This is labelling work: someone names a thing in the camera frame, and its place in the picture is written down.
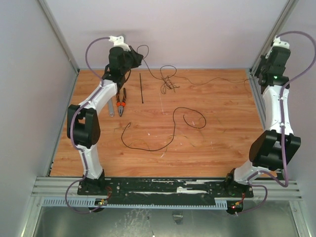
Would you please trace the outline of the black zip tie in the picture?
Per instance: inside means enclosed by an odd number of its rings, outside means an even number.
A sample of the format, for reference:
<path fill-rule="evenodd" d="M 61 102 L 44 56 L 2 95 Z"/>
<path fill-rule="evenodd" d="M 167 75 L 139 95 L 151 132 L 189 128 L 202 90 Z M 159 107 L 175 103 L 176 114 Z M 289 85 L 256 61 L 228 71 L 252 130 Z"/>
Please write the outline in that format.
<path fill-rule="evenodd" d="M 144 98 L 143 98 L 143 88 L 142 88 L 142 77 L 141 77 L 141 73 L 139 73 L 139 80 L 140 80 L 140 92 L 141 92 L 141 101 L 142 101 L 142 104 L 144 104 Z"/>

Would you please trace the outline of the orange black pliers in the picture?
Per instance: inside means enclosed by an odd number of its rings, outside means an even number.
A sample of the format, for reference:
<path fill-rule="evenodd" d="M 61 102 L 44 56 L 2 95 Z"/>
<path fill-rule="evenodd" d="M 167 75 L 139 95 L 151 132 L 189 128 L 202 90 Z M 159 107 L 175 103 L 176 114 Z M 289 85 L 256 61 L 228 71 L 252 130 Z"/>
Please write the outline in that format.
<path fill-rule="evenodd" d="M 116 94 L 116 100 L 117 100 L 117 108 L 118 108 L 118 115 L 121 117 L 124 111 L 124 107 L 126 105 L 126 88 L 123 88 L 123 97 L 120 99 L 120 91 L 117 92 Z"/>

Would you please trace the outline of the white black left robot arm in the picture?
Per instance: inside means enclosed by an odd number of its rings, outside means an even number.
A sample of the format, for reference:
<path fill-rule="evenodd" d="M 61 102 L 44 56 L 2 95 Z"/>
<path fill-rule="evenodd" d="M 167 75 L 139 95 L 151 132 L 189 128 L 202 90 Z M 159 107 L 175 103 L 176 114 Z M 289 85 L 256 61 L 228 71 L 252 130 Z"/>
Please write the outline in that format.
<path fill-rule="evenodd" d="M 124 50 L 114 46 L 109 51 L 109 63 L 92 94 L 78 105 L 71 104 L 67 111 L 67 136 L 79 152 L 83 176 L 78 193 L 100 195 L 106 190 L 104 169 L 97 151 L 101 135 L 98 115 L 114 96 L 120 93 L 132 69 L 141 65 L 143 55 L 132 47 Z"/>

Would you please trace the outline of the silver adjustable wrench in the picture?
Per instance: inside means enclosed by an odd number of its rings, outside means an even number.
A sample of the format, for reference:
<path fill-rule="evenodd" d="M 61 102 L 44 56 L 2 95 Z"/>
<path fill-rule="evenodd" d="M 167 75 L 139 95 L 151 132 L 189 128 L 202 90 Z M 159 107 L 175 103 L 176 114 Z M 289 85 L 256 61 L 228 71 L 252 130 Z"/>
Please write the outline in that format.
<path fill-rule="evenodd" d="M 114 106 L 113 106 L 112 99 L 110 99 L 110 100 L 107 102 L 107 105 L 108 105 L 109 115 L 110 115 L 110 117 L 113 117 L 113 116 L 115 115 L 115 113 L 114 113 Z"/>

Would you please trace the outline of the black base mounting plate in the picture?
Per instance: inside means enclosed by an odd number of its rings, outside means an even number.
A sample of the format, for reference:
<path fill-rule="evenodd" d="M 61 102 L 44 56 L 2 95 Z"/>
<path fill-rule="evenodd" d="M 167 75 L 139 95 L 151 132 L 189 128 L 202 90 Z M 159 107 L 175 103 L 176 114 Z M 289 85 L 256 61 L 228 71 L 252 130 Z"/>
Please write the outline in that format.
<path fill-rule="evenodd" d="M 103 193 L 83 195 L 109 195 L 109 204 L 146 206 L 211 206 L 216 198 L 240 200 L 254 196 L 250 186 L 236 184 L 230 179 L 112 177 L 105 180 Z"/>

